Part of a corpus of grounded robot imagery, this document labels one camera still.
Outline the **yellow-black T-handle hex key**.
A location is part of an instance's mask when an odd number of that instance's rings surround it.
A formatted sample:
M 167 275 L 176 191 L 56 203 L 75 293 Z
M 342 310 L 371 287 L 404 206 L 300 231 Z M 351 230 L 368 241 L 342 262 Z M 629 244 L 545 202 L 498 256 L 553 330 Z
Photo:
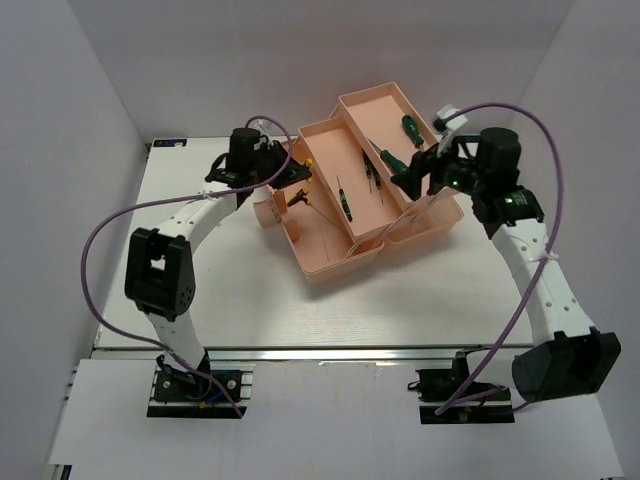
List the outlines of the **yellow-black T-handle hex key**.
M 293 173 L 291 179 L 294 183 L 300 181 L 310 182 L 312 178 L 312 166 L 313 161 L 311 158 L 307 158 L 302 163 L 298 163 L 297 161 L 293 161 L 292 169 Z
M 322 217 L 327 222 L 331 223 L 331 220 L 329 219 L 329 217 L 324 213 L 322 213 L 316 206 L 313 205 L 311 199 L 309 198 L 309 190 L 307 188 L 301 188 L 300 190 L 298 190 L 296 194 L 286 202 L 286 206 L 288 208 L 291 208 L 300 203 L 308 207 L 311 207 L 320 217 Z

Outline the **large green-handled screwdriver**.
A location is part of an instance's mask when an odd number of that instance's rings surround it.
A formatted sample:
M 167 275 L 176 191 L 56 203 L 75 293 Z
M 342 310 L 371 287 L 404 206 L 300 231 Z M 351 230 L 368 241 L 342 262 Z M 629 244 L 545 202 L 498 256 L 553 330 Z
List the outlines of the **large green-handled screwdriver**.
M 371 139 L 369 139 L 369 143 L 374 148 L 376 154 L 380 157 L 382 162 L 389 168 L 391 172 L 391 182 L 396 183 L 397 181 L 408 180 L 411 177 L 411 175 L 407 173 L 408 166 L 404 162 L 396 158 L 388 150 L 380 148 Z

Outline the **small black-green precision screwdriver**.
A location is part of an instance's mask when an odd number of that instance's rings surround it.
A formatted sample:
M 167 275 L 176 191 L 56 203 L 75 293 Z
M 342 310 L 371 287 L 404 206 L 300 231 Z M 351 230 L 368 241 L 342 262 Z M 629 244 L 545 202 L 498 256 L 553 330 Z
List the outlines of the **small black-green precision screwdriver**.
M 352 212 L 348 203 L 348 199 L 344 189 L 342 188 L 339 176 L 336 176 L 336 182 L 338 186 L 339 199 L 341 203 L 342 210 L 349 222 L 353 221 Z

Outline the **pink plastic toolbox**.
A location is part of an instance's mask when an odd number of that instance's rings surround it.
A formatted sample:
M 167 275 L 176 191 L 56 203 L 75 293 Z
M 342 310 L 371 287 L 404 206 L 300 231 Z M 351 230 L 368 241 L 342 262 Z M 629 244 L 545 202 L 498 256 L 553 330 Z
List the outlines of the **pink plastic toolbox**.
M 389 168 L 369 143 L 371 139 L 402 162 L 409 162 L 418 149 L 403 131 L 405 114 L 416 121 L 426 146 L 434 145 L 430 127 L 394 82 L 339 96 L 328 119 L 301 127 L 298 138 L 285 143 L 295 160 L 312 159 L 311 181 L 283 190 L 263 188 L 253 207 L 262 227 L 282 228 L 310 284 L 346 276 L 372 264 L 381 254 L 405 253 L 432 244 L 462 220 L 463 211 L 450 190 L 412 201 L 390 181 Z M 362 149 L 381 177 L 384 204 L 374 177 L 369 192 Z M 342 210 L 336 176 L 346 193 L 352 222 Z M 313 205 L 331 223 L 302 203 L 286 206 L 301 188 L 309 190 Z

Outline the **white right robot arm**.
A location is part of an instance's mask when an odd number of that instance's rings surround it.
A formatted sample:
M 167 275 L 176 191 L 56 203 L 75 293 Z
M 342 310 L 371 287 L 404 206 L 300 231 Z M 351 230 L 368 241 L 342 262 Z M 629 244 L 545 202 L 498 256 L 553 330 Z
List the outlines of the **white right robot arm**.
M 414 153 L 391 181 L 409 198 L 444 188 L 468 195 L 476 219 L 501 254 L 521 294 L 531 349 L 506 362 L 512 388 L 527 402 L 598 392 L 621 353 L 618 337 L 602 333 L 580 306 L 558 259 L 535 195 L 518 182 L 521 144 L 506 128 L 482 130 L 476 154 L 436 144 Z

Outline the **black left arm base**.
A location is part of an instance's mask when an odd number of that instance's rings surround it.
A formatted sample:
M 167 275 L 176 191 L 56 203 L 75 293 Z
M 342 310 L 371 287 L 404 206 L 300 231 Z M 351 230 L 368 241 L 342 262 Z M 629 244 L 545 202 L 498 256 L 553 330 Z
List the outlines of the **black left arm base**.
M 235 419 L 247 410 L 251 398 L 253 370 L 223 366 L 209 373 L 233 400 L 215 383 L 176 370 L 165 362 L 164 355 L 156 358 L 156 367 L 149 395 L 146 416 L 162 419 Z

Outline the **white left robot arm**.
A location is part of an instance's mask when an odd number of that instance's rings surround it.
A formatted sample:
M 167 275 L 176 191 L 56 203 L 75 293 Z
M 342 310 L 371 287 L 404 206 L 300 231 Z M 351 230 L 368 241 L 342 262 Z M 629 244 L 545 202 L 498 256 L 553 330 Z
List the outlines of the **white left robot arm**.
M 229 149 L 214 160 L 200 196 L 153 229 L 136 229 L 129 241 L 125 296 L 150 321 L 167 351 L 168 368 L 180 371 L 177 387 L 199 399 L 211 387 L 207 352 L 189 313 L 195 298 L 193 254 L 214 228 L 265 184 L 273 190 L 307 181 L 312 161 L 254 128 L 233 130 Z

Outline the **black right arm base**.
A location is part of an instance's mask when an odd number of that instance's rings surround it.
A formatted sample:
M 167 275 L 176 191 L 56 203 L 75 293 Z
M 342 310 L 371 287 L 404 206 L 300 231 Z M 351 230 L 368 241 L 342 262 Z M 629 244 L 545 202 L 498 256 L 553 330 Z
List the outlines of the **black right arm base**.
M 418 395 L 422 425 L 511 424 L 515 414 L 506 387 L 474 381 L 444 413 L 440 408 L 470 375 L 465 352 L 457 353 L 447 368 L 424 368 L 407 384 Z

